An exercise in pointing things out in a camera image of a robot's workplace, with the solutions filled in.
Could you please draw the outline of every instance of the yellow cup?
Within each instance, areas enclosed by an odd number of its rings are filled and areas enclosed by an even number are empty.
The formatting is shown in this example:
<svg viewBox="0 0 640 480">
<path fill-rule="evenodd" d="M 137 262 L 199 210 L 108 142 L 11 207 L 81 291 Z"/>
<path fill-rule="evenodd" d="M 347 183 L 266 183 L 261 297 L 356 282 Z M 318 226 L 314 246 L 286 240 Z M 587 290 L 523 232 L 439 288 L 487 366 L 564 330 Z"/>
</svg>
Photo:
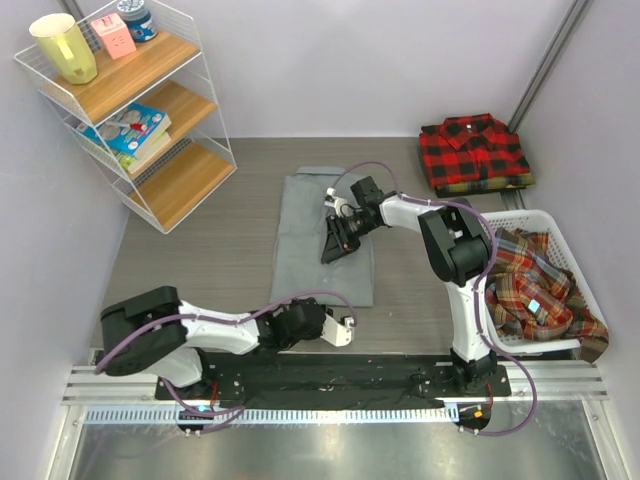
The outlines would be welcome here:
<svg viewBox="0 0 640 480">
<path fill-rule="evenodd" d="M 96 59 L 71 15 L 45 15 L 31 24 L 29 33 L 69 83 L 88 83 L 98 74 Z"/>
</svg>

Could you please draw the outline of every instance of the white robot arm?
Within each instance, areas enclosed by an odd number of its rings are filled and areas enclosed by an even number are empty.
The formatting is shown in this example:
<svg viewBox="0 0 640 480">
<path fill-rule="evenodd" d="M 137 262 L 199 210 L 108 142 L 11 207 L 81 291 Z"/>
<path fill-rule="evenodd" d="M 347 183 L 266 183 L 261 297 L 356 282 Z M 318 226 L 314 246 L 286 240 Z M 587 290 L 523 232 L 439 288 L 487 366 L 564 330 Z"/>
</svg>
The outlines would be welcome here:
<svg viewBox="0 0 640 480">
<path fill-rule="evenodd" d="M 481 338 L 473 307 L 474 284 L 489 261 L 491 245 L 477 218 L 455 207 L 426 206 L 403 200 L 395 192 L 384 194 L 371 177 L 351 190 L 357 207 L 327 190 L 325 205 L 334 210 L 327 217 L 327 243 L 323 263 L 330 263 L 360 246 L 359 238 L 381 227 L 403 227 L 422 234 L 429 262 L 445 283 L 453 317 L 451 355 L 461 369 L 461 383 L 481 382 L 495 371 L 495 354 Z M 483 278 L 478 289 L 484 292 Z M 480 296 L 479 323 L 486 331 L 487 310 Z"/>
<path fill-rule="evenodd" d="M 336 347 L 353 340 L 354 319 L 336 320 L 331 309 L 315 299 L 296 299 L 289 305 L 255 318 L 250 313 L 230 314 L 205 310 L 178 298 L 174 287 L 160 287 L 112 305 L 101 314 L 105 353 L 129 335 L 159 318 L 180 317 L 137 337 L 107 365 L 110 376 L 153 373 L 178 389 L 211 386 L 202 349 L 236 355 L 278 352 L 300 340 L 322 338 Z"/>
</svg>

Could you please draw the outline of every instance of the folded red plaid shirt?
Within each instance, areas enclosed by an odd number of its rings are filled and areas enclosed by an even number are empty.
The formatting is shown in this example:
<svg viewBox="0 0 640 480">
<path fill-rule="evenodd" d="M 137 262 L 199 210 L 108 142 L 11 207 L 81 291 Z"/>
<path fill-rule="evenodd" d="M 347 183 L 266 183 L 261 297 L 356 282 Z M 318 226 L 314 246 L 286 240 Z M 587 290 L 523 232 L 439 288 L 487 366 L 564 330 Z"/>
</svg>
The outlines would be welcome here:
<svg viewBox="0 0 640 480">
<path fill-rule="evenodd" d="M 488 113 L 422 127 L 420 147 L 432 188 L 530 171 L 518 135 Z"/>
<path fill-rule="evenodd" d="M 496 239 L 485 297 L 498 332 L 541 341 L 578 338 L 579 358 L 597 360 L 609 345 L 607 327 L 587 308 L 573 274 L 549 261 L 549 234 L 500 228 Z"/>
</svg>

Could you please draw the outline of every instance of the white wall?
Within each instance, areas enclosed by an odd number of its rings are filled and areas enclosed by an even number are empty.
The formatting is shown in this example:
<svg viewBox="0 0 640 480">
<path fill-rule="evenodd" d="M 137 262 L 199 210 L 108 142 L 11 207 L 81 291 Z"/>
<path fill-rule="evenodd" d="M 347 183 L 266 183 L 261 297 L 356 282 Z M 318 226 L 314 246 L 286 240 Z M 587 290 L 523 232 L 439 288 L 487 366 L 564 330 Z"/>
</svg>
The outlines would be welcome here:
<svg viewBox="0 0 640 480">
<path fill-rule="evenodd" d="M 55 0 L 0 19 L 0 478 L 40 478 L 70 367 L 88 339 L 126 209 L 12 59 Z"/>
<path fill-rule="evenodd" d="M 508 121 L 570 0 L 164 0 L 195 17 L 232 137 Z M 103 0 L 79 0 L 90 13 Z"/>
<path fill-rule="evenodd" d="M 609 323 L 598 365 L 640 472 L 638 19 L 635 0 L 596 0 L 520 136 L 538 180 L 528 205 L 556 218 Z"/>
</svg>

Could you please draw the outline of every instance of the gray floor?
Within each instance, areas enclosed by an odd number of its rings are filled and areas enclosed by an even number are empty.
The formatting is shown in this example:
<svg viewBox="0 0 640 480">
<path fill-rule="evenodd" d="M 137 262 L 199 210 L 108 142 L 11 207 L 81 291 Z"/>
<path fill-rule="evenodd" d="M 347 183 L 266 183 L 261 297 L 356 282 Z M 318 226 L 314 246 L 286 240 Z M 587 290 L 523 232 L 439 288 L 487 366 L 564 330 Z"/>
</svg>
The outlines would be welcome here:
<svg viewBox="0 0 640 480">
<path fill-rule="evenodd" d="M 172 233 L 162 235 L 130 215 L 105 306 L 167 284 L 203 308 L 244 312 L 263 306 L 271 286 L 282 181 L 300 166 L 381 160 L 396 170 L 404 192 L 434 197 L 413 138 L 243 139 L 232 147 L 238 170 Z M 384 190 L 392 187 L 378 167 L 359 173 L 373 175 Z M 503 209 L 498 194 L 469 199 L 483 212 Z M 356 340 L 340 351 L 448 352 L 453 335 L 449 302 L 421 239 L 397 228 L 373 235 L 375 307 L 361 309 Z M 101 345 L 98 328 L 92 346 Z M 323 342 L 298 348 L 330 349 Z"/>
</svg>

